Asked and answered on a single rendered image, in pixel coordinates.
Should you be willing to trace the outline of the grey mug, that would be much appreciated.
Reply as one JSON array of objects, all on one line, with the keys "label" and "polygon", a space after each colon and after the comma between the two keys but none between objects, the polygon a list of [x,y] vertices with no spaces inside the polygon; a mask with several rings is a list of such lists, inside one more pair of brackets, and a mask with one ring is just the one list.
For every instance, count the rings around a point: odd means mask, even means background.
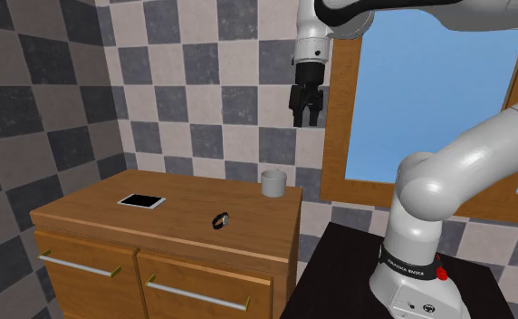
[{"label": "grey mug", "polygon": [[287,175],[278,169],[265,170],[261,174],[261,191],[268,198],[279,198],[285,194]]}]

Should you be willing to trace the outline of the dark robot stand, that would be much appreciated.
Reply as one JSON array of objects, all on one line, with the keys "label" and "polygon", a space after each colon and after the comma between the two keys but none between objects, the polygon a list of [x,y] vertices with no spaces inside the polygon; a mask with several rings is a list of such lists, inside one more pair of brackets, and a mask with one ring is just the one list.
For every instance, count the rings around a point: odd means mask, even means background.
[{"label": "dark robot stand", "polygon": [[[280,319],[393,319],[369,289],[383,238],[329,223]],[[472,319],[514,319],[491,269],[442,254]]]}]

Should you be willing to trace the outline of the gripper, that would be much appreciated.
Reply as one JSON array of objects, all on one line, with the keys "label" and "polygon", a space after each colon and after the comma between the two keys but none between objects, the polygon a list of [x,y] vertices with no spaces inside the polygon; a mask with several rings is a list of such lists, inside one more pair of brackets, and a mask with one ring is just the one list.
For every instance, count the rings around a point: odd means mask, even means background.
[{"label": "gripper", "polygon": [[[290,91],[289,109],[293,112],[293,126],[302,126],[303,110],[307,102],[304,85],[320,86],[324,82],[325,64],[319,62],[297,63],[295,67],[295,84]],[[323,90],[311,92],[308,97],[310,111],[309,125],[316,127],[320,112],[323,109]]]}]

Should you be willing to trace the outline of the white tablet with black screen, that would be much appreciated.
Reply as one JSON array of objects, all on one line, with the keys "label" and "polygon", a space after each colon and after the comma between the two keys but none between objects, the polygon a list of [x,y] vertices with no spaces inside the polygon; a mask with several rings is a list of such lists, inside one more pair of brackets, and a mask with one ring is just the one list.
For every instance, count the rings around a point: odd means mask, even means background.
[{"label": "white tablet with black screen", "polygon": [[158,207],[160,204],[164,203],[166,200],[166,198],[162,197],[130,194],[127,197],[118,201],[118,204],[129,207],[154,209]]}]

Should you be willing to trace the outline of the wooden framed window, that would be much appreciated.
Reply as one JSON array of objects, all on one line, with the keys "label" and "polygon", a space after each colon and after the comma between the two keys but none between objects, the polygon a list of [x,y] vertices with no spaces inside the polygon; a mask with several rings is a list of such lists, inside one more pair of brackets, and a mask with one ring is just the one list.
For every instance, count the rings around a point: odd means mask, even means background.
[{"label": "wooden framed window", "polygon": [[518,31],[333,44],[320,197],[387,207],[398,164],[518,102]]}]

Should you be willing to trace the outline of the wooden cabinet with drawers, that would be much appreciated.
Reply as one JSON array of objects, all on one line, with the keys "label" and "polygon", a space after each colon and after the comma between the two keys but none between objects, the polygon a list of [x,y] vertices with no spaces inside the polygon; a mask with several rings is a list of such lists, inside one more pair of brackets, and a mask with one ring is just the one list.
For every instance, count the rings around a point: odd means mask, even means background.
[{"label": "wooden cabinet with drawers", "polygon": [[[118,204],[130,194],[167,200]],[[268,198],[257,183],[129,169],[30,217],[64,319],[280,319],[301,204],[296,187]]]}]

